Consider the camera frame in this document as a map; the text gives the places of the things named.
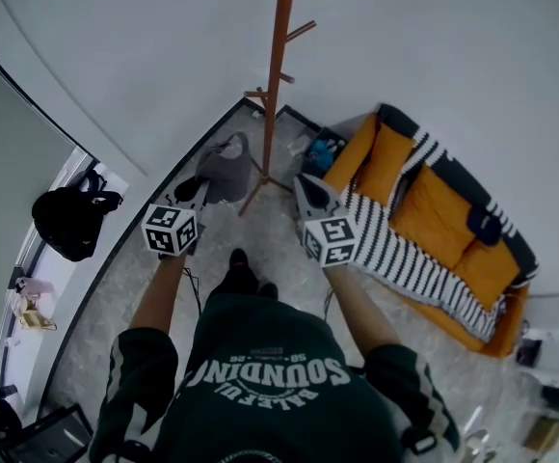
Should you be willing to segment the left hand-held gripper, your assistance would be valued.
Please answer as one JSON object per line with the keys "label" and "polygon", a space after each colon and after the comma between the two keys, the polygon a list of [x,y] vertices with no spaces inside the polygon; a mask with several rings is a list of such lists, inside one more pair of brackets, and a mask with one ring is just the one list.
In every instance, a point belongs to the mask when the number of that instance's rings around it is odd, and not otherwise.
{"label": "left hand-held gripper", "polygon": [[209,185],[210,181],[201,177],[180,177],[148,206],[141,229],[151,252],[171,257],[195,252]]}

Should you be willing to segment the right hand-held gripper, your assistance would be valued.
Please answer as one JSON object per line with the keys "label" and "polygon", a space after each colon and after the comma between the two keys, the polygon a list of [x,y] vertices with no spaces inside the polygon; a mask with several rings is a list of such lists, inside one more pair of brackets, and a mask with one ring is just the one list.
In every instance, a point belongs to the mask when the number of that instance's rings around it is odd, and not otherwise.
{"label": "right hand-held gripper", "polygon": [[348,264],[358,247],[358,229],[338,193],[323,179],[293,178],[300,217],[301,244],[321,267]]}

